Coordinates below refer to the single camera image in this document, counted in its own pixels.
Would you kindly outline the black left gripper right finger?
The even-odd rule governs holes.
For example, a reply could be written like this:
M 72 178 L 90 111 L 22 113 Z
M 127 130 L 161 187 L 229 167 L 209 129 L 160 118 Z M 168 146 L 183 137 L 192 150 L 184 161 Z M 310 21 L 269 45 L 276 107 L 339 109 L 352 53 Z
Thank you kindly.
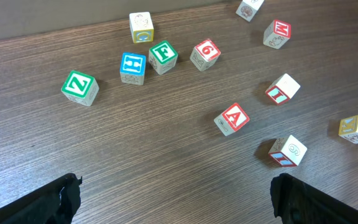
M 283 224 L 358 224 L 358 210 L 287 173 L 272 179 L 270 195 Z

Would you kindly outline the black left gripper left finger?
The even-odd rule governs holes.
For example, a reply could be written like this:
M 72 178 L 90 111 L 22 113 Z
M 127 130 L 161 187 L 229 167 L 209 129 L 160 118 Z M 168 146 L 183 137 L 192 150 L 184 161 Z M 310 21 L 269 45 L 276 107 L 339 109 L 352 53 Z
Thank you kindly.
M 71 224 L 81 205 L 83 179 L 65 174 L 0 208 L 0 224 Z

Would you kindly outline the plain red trimmed block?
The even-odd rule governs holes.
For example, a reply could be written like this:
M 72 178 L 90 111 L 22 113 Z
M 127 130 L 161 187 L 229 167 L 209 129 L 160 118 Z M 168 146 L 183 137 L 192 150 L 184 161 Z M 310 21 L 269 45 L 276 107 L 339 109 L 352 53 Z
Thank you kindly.
M 296 167 L 306 154 L 307 147 L 293 135 L 278 138 L 268 155 L 282 167 Z

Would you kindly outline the red edged plain block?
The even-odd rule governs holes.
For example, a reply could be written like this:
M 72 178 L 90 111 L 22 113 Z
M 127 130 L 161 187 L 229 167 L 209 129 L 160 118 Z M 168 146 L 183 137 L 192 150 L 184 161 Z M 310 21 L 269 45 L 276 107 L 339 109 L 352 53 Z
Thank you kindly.
M 285 73 L 276 79 L 265 91 L 265 94 L 276 104 L 282 105 L 293 98 L 300 89 L 300 84 Z

